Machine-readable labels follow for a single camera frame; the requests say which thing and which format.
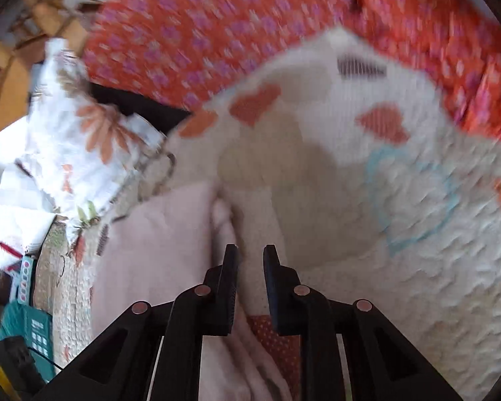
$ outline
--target floral fabric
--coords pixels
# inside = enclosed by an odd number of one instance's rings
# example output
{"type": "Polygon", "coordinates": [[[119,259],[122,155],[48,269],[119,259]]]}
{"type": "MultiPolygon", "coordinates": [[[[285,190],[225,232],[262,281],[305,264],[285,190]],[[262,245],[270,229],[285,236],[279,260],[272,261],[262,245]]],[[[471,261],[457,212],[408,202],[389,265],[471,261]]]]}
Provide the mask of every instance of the floral fabric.
{"type": "MultiPolygon", "coordinates": [[[[467,0],[110,0],[84,60],[98,83],[199,112],[263,61],[337,23],[427,72],[465,130],[501,138],[501,27],[467,0]]],[[[215,116],[196,119],[193,136],[215,116]]]]}
{"type": "Polygon", "coordinates": [[[142,117],[97,104],[87,86],[84,65],[67,41],[49,40],[21,161],[39,190],[51,196],[56,212],[67,217],[70,244],[81,227],[108,211],[163,141],[142,117]]]}

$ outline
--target orange flower print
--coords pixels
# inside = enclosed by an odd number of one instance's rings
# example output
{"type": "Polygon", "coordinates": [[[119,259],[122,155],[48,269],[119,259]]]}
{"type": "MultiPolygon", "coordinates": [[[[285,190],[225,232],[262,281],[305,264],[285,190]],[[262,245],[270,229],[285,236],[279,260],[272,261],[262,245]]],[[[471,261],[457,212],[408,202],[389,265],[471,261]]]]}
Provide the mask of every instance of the orange flower print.
{"type": "Polygon", "coordinates": [[[63,167],[63,170],[65,172],[65,180],[63,182],[63,187],[61,188],[61,190],[72,194],[72,187],[70,186],[70,181],[69,181],[69,179],[72,175],[72,165],[71,164],[63,164],[61,167],[63,167]]]}
{"type": "Polygon", "coordinates": [[[282,90],[276,84],[266,84],[258,92],[240,96],[230,106],[230,114],[241,123],[254,127],[275,100],[281,95],[282,90]]]}
{"type": "Polygon", "coordinates": [[[95,148],[100,150],[100,159],[104,164],[111,161],[113,156],[113,140],[127,153],[130,153],[128,141],[138,145],[145,142],[119,124],[120,113],[114,106],[89,104],[79,108],[76,116],[81,117],[80,131],[91,131],[86,142],[86,151],[92,152],[95,148]]]}
{"type": "Polygon", "coordinates": [[[180,137],[198,137],[217,121],[217,113],[200,110],[193,114],[179,131],[180,137]]]}

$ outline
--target heart pattern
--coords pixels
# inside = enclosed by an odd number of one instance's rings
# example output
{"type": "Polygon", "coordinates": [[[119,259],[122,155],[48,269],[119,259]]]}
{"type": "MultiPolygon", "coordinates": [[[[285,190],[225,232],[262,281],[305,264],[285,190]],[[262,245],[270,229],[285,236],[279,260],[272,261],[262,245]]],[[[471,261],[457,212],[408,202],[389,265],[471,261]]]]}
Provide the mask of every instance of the heart pattern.
{"type": "Polygon", "coordinates": [[[410,138],[403,127],[403,115],[394,104],[377,104],[358,116],[356,123],[375,137],[393,145],[402,145],[410,138]]]}
{"type": "Polygon", "coordinates": [[[179,134],[184,138],[199,137],[217,121],[217,118],[218,116],[215,112],[199,110],[187,119],[185,126],[180,129],[179,134]]]}
{"type": "Polygon", "coordinates": [[[230,114],[252,128],[281,93],[281,88],[276,84],[262,85],[257,92],[237,98],[230,106],[230,114]]]}
{"type": "Polygon", "coordinates": [[[439,164],[413,161],[404,151],[391,146],[371,153],[365,183],[391,256],[442,230],[459,201],[451,177],[439,164]],[[408,185],[411,191],[402,194],[389,191],[393,186],[388,182],[393,179],[419,182],[408,185]],[[413,210],[406,204],[414,200],[417,203],[413,210]]]}

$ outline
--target quilted fabric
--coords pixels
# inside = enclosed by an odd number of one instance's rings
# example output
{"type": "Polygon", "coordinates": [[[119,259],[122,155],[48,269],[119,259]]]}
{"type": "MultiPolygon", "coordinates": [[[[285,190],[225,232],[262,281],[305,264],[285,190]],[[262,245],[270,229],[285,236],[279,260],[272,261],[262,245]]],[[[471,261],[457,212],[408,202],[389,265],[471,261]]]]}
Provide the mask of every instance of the quilted fabric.
{"type": "Polygon", "coordinates": [[[70,363],[93,340],[91,293],[108,225],[126,215],[141,198],[156,190],[157,183],[170,176],[174,164],[169,156],[151,162],[142,177],[132,179],[100,222],[82,230],[72,250],[62,223],[55,222],[48,232],[37,263],[33,304],[52,314],[54,361],[59,366],[70,363]]]}
{"type": "Polygon", "coordinates": [[[331,299],[373,301],[476,400],[501,372],[501,145],[457,131],[440,98],[337,28],[207,103],[218,117],[202,134],[171,135],[167,186],[225,185],[251,315],[268,312],[261,256],[274,243],[331,299]],[[353,54],[386,76],[345,80],[337,60],[353,54]],[[274,101],[231,113],[272,84],[274,101]]]}

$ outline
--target yellow object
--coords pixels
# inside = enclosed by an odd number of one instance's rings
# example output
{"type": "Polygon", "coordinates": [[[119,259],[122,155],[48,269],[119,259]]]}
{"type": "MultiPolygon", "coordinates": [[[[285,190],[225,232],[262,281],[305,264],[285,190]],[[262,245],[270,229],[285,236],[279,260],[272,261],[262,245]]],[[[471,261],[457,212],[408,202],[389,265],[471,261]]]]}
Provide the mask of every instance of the yellow object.
{"type": "Polygon", "coordinates": [[[6,392],[8,397],[11,398],[13,401],[21,401],[19,395],[15,392],[13,386],[11,386],[11,382],[7,378],[1,366],[0,366],[0,386],[2,386],[4,392],[6,392]]]}
{"type": "Polygon", "coordinates": [[[30,70],[0,41],[0,131],[26,116],[30,70]]]}

